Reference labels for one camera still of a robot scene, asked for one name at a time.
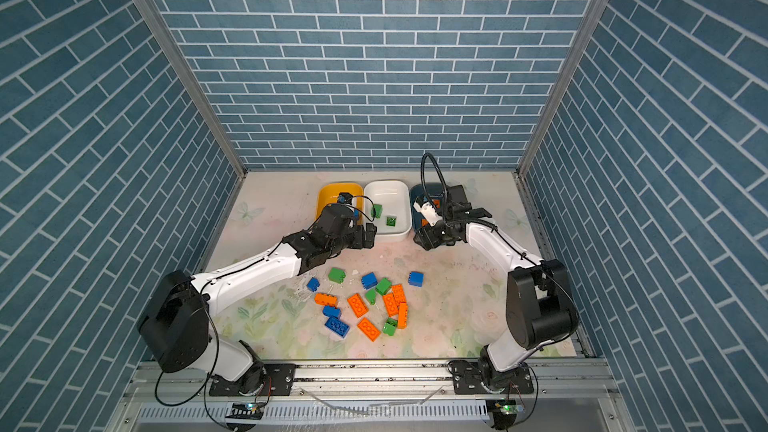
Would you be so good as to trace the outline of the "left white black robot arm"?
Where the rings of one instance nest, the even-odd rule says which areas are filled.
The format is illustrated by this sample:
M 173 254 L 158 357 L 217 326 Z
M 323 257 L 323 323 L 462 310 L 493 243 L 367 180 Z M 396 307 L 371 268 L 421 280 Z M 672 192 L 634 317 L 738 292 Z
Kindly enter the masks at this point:
M 376 225 L 350 204 L 326 205 L 306 229 L 231 266 L 189 275 L 177 270 L 160 279 L 137 321 L 137 329 L 164 374 L 193 368 L 209 379 L 258 393 L 266 381 L 263 361 L 244 341 L 225 340 L 214 318 L 274 283 L 325 264 L 345 249 L 371 249 Z

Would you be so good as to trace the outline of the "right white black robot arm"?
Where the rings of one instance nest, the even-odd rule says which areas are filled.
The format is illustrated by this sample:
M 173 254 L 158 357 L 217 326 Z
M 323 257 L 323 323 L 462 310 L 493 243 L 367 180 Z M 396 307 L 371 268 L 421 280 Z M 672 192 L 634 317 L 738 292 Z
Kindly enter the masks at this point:
M 427 221 L 415 232 L 414 242 L 426 251 L 464 242 L 481 252 L 507 274 L 505 317 L 507 328 L 481 350 L 477 370 L 482 384 L 496 392 L 511 386 L 512 378 L 537 350 L 564 341 L 575 333 L 579 315 L 570 292 L 566 266 L 529 253 L 492 220 L 484 208 L 475 208 L 464 187 L 450 186 L 433 154 L 420 160 L 421 185 L 426 165 L 437 174 L 441 197 L 428 190 L 413 208 Z

